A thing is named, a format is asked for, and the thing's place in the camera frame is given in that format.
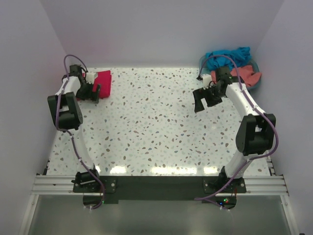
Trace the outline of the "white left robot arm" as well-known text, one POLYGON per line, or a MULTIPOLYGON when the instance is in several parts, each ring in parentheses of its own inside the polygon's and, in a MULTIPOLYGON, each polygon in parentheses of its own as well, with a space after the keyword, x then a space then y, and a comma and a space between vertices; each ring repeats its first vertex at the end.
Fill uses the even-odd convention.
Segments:
POLYGON ((71 65, 62 78, 58 92, 47 98, 53 123, 58 131, 69 135, 69 146, 76 161, 77 173, 74 183, 90 192, 101 188, 99 173, 91 159, 83 137, 83 114, 78 100, 99 102, 100 85, 93 90, 96 73, 88 72, 80 65, 71 65))

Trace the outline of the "magenta red t shirt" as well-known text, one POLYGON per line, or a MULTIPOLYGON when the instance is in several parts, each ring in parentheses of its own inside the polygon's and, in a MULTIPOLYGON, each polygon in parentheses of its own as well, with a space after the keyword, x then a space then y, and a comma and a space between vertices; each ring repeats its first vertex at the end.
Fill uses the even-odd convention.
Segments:
MULTIPOLYGON (((86 76, 86 71, 82 73, 82 75, 79 76, 80 83, 86 83, 85 76, 86 76)), ((96 78, 94 84, 93 84, 93 94, 95 94, 95 88, 97 84, 101 85, 101 91, 99 94, 99 99, 104 99, 108 98, 111 94, 111 85, 112 85, 112 75, 111 71, 100 71, 96 72, 98 73, 98 77, 96 78)))

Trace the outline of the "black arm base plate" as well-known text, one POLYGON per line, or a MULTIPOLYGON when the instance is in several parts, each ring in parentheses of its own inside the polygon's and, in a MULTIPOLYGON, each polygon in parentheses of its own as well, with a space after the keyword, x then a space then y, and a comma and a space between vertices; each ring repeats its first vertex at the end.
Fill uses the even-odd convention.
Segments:
POLYGON ((83 193, 83 204, 118 204, 123 200, 191 201, 217 192, 228 178, 219 176, 100 176, 77 173, 73 192, 83 193))

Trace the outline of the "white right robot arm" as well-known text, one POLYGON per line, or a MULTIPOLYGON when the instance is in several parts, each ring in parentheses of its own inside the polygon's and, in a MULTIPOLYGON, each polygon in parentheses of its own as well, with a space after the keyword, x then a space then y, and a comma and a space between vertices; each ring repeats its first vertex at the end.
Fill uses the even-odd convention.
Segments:
POLYGON ((221 170, 224 175, 218 180, 218 187, 223 192, 230 192, 235 187, 235 180, 241 178, 255 159, 264 157, 277 145, 276 117, 261 109, 249 94, 243 80, 233 76, 226 67, 219 68, 211 75, 199 75, 203 87, 193 91, 195 113, 206 107, 213 107, 228 98, 241 117, 240 127, 235 137, 236 152, 230 162, 221 170))

